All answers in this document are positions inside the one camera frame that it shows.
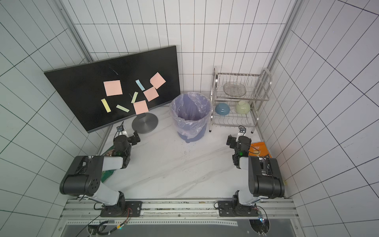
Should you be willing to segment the pink note bottom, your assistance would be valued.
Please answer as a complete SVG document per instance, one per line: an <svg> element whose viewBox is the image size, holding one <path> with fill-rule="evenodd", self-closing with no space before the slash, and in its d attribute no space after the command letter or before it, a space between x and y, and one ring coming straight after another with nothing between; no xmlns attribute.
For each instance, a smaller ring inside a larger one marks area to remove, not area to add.
<svg viewBox="0 0 379 237"><path fill-rule="evenodd" d="M149 111L146 100L134 102L133 106L137 115L147 113Z"/></svg>

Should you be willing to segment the yellow strip note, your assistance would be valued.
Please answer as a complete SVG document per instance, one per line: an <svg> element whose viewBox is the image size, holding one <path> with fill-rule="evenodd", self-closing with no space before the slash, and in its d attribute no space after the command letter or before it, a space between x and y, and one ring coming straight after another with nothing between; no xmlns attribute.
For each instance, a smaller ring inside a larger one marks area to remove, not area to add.
<svg viewBox="0 0 379 237"><path fill-rule="evenodd" d="M110 112L111 112L111 109L110 109L110 107L109 107L109 105L108 105L106 99L101 99L101 102L102 102L102 104L103 104L103 106L104 106L106 112L107 112L107 113L110 113Z"/></svg>
<svg viewBox="0 0 379 237"><path fill-rule="evenodd" d="M122 110L122 111L124 111L124 112L126 112L126 113L128 113L128 112L130 111L128 108L125 108L125 107L123 107L123 106L121 106L121 105L116 105L116 108L117 108L117 109L120 109L120 110Z"/></svg>
<svg viewBox="0 0 379 237"><path fill-rule="evenodd" d="M134 94L132 96L132 100L131 100L132 104L134 104L136 102L137 96L138 96L138 92L134 92Z"/></svg>

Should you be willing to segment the large pink note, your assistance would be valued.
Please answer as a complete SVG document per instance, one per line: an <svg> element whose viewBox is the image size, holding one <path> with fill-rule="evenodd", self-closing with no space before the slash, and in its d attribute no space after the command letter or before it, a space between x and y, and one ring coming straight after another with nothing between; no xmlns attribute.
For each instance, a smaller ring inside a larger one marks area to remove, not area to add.
<svg viewBox="0 0 379 237"><path fill-rule="evenodd" d="M104 82L104 88L107 96L122 95L120 80Z"/></svg>

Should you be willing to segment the light blue strip note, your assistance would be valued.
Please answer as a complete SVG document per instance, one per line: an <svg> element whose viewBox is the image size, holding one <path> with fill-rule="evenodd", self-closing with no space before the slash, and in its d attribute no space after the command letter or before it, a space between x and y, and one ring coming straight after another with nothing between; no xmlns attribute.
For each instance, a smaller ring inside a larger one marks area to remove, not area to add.
<svg viewBox="0 0 379 237"><path fill-rule="evenodd" d="M142 85L142 83L140 82L140 80L136 80L135 82L136 82L136 84L138 85L138 87L139 87L142 91L145 91L145 88L144 88L144 86Z"/></svg>

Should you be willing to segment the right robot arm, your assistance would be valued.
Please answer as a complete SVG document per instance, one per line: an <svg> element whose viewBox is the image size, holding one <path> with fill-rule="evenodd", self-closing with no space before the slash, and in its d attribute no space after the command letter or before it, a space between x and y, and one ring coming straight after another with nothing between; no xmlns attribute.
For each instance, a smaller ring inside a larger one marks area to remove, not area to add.
<svg viewBox="0 0 379 237"><path fill-rule="evenodd" d="M256 203L262 199L282 198L284 181L278 161L269 154L264 142L252 143L246 136L228 136L226 144L234 150L233 163L237 169L248 171L248 187L235 192L232 210L237 216L258 210Z"/></svg>

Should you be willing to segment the round grey monitor base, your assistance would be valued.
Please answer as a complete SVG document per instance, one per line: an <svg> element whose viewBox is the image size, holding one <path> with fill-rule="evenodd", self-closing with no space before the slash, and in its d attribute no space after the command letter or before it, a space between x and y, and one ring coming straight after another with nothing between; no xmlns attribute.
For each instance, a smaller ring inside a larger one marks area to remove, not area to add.
<svg viewBox="0 0 379 237"><path fill-rule="evenodd" d="M153 131L158 126L158 117L151 113L137 115L132 122L132 129L139 134L146 134Z"/></svg>

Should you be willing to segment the pink note middle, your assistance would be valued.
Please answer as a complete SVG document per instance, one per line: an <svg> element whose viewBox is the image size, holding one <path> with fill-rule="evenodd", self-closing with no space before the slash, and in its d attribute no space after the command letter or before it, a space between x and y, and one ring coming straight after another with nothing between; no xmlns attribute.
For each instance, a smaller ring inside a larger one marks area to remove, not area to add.
<svg viewBox="0 0 379 237"><path fill-rule="evenodd" d="M155 87L151 87L145 90L144 95L149 102L159 97L159 94Z"/></svg>

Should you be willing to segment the black flat monitor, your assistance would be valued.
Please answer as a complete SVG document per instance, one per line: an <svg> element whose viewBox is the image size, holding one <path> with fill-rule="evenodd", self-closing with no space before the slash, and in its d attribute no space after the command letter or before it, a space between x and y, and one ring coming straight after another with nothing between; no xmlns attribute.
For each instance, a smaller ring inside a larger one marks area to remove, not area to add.
<svg viewBox="0 0 379 237"><path fill-rule="evenodd" d="M140 80L147 90L153 87L150 79L157 72L166 83L156 89L159 97L149 102L135 81ZM52 70L45 72L45 76L87 132L137 115L131 103L134 92L138 92L136 102L146 100L149 111L171 102L181 93L176 46ZM116 80L120 80L123 94L107 96L104 82ZM106 99L110 113L101 99ZM130 111L126 113L116 105Z"/></svg>

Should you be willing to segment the pink note top right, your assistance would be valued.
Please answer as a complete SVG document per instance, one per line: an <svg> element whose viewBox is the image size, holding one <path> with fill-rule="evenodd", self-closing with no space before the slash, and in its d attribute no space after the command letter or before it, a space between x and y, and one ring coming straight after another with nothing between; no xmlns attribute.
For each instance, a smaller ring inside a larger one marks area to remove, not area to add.
<svg viewBox="0 0 379 237"><path fill-rule="evenodd" d="M155 75L153 75L150 79L151 85L155 89L159 89L163 84L166 83L166 80L160 75L159 72L157 72Z"/></svg>

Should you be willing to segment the orange candy bag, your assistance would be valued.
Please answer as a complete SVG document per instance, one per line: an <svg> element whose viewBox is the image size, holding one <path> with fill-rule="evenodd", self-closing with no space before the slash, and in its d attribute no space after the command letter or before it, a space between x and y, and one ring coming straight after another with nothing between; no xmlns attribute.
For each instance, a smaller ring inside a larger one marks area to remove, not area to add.
<svg viewBox="0 0 379 237"><path fill-rule="evenodd" d="M249 148L249 155L263 158L272 158L265 142L252 143Z"/></svg>

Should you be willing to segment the blue bowl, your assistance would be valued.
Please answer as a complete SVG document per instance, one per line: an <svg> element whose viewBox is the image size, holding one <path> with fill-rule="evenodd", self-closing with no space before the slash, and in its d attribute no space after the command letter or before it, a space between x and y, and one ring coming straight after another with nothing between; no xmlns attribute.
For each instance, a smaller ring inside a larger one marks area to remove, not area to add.
<svg viewBox="0 0 379 237"><path fill-rule="evenodd" d="M216 105L215 111L218 115L226 116L230 113L230 107L226 103L219 103Z"/></svg>

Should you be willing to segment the steel dish rack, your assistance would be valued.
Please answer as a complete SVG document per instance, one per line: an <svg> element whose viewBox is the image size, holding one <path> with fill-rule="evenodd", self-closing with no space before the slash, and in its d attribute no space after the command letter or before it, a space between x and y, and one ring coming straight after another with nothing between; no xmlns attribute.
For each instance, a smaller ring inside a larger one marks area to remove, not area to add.
<svg viewBox="0 0 379 237"><path fill-rule="evenodd" d="M224 93L223 86L225 83L241 83L246 87L246 94L243 97L230 97ZM258 126L258 111L263 102L269 101L268 92L272 85L272 75L269 69L262 69L260 74L243 74L243 73L222 73L217 68L213 69L212 83L210 90L210 101L212 111L210 117L211 131L214 126L238 127L244 126L247 130L254 133ZM246 115L237 114L235 105L239 101L247 101L251 110ZM230 107L230 113L226 116L218 115L215 107L219 103L226 103Z"/></svg>

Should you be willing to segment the purple trash bin with liner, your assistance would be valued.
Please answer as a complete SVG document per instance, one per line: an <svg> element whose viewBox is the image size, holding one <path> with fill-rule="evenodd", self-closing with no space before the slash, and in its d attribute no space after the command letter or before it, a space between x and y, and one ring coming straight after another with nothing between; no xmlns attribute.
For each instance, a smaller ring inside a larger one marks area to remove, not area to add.
<svg viewBox="0 0 379 237"><path fill-rule="evenodd" d="M198 92L183 93L170 103L169 108L177 133L186 143L204 136L211 116L210 99Z"/></svg>

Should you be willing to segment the clear glass plate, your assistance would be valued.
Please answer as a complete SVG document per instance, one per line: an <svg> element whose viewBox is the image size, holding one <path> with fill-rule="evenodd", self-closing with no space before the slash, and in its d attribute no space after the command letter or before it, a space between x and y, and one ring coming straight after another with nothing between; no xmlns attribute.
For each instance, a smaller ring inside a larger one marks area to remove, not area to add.
<svg viewBox="0 0 379 237"><path fill-rule="evenodd" d="M230 97L243 97L246 94L246 87L241 83L225 83L223 90Z"/></svg>

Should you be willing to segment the aluminium mounting rail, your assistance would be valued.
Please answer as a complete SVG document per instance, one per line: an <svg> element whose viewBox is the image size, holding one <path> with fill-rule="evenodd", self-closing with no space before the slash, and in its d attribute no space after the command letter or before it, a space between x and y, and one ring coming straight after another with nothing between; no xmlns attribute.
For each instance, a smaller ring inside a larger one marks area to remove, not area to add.
<svg viewBox="0 0 379 237"><path fill-rule="evenodd" d="M127 199L125 210L69 200L55 237L216 236L302 237L290 199L243 206L230 198Z"/></svg>

